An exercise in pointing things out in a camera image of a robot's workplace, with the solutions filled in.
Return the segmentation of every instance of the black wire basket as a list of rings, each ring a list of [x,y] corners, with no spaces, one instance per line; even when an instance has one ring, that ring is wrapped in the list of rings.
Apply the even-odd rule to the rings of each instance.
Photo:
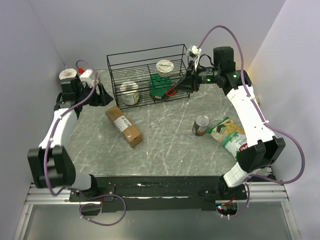
[[[129,51],[106,56],[108,70],[110,72],[112,91],[116,105],[121,109],[135,108],[150,104],[168,102],[177,99],[190,98],[190,93],[178,91],[166,99],[154,99],[151,91],[165,89],[175,84],[186,72],[188,56],[184,44],[150,48],[139,51]],[[169,60],[174,64],[170,73],[170,83],[159,84],[155,81],[158,73],[156,64],[160,60]],[[138,92],[138,101],[133,105],[124,103],[123,95],[128,93],[122,86],[123,83],[134,82],[134,91]]]

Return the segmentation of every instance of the gray marble surface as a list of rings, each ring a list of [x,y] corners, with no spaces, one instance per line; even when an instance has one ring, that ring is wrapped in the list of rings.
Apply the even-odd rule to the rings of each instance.
[[[109,73],[99,76],[112,95]],[[202,85],[190,99],[125,109],[124,114],[143,135],[134,148],[108,120],[105,112],[114,106],[84,106],[67,146],[77,170],[94,175],[220,176],[235,164],[233,156],[210,134],[195,136],[192,126],[198,114],[215,126],[224,117],[239,123],[237,113],[216,85]]]

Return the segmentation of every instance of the snack bag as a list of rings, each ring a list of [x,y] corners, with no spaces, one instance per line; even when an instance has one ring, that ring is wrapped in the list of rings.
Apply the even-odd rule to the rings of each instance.
[[[238,152],[248,147],[244,129],[229,117],[226,117],[206,132],[226,148],[234,156],[235,160],[237,160]]]

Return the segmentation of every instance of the white container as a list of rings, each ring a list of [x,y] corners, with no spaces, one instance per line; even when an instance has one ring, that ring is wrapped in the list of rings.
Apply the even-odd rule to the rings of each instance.
[[[163,78],[168,78],[174,69],[174,64],[169,60],[160,60],[156,64],[158,73]]]
[[[62,81],[63,79],[75,78],[77,76],[77,71],[73,68],[68,68],[60,72],[59,79]]]
[[[121,84],[120,92],[124,104],[134,105],[139,101],[138,84],[134,81],[126,81]]]

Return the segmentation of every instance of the brown box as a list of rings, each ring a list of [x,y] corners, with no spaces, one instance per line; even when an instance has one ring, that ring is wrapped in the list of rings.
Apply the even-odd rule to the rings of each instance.
[[[109,120],[113,125],[121,132],[130,144],[131,147],[137,146],[142,142],[143,138],[141,132],[137,129],[133,123],[127,119],[124,113],[117,106],[109,108],[105,114],[108,116]]]

